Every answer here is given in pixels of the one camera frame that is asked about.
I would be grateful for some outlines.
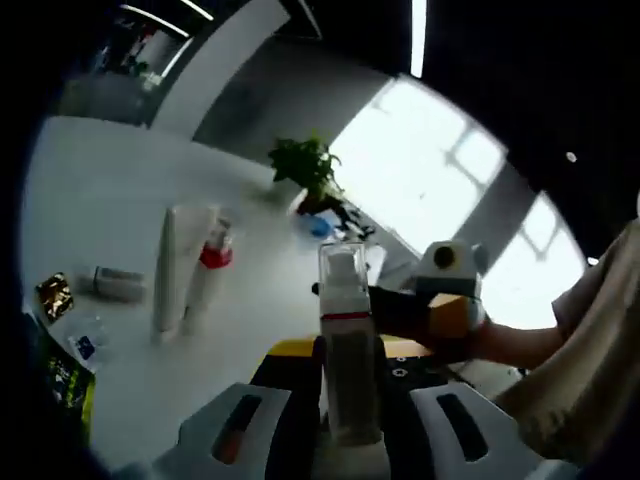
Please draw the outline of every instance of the green leaves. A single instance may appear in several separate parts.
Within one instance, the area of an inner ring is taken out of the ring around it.
[[[318,137],[312,136],[305,142],[278,138],[269,158],[276,170],[275,182],[290,178],[318,198],[324,196],[329,186],[340,190],[335,183],[332,165],[334,161],[340,163],[340,159],[329,153],[329,145]]]

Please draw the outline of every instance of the white bottle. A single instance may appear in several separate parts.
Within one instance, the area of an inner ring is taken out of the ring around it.
[[[216,224],[211,205],[167,209],[156,269],[153,326],[163,337],[175,332],[185,314],[187,292],[198,258]]]
[[[189,290],[185,323],[187,331],[197,331],[205,322],[224,275],[232,260],[230,225],[219,221],[209,235],[196,267]]]
[[[80,293],[121,302],[140,302],[146,292],[144,274],[115,268],[83,267],[76,275]]]

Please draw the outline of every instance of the small bottle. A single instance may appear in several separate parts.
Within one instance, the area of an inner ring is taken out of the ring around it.
[[[382,433],[364,244],[323,245],[319,256],[320,329],[326,345],[331,436],[343,447],[376,444]]]
[[[224,219],[218,219],[216,228],[202,248],[191,281],[184,318],[187,330],[194,331],[204,322],[215,299],[222,269],[228,266],[232,259],[230,224]]]
[[[144,274],[107,267],[83,267],[77,273],[80,293],[121,302],[140,302],[147,293]]]

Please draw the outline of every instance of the gray shirt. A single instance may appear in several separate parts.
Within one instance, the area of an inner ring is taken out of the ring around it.
[[[640,388],[640,220],[553,310],[564,346],[497,403],[540,454],[585,463]]]

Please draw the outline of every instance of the gold packet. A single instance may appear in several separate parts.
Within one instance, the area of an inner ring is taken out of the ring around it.
[[[69,283],[62,272],[52,275],[36,286],[38,299],[51,323],[73,308]]]

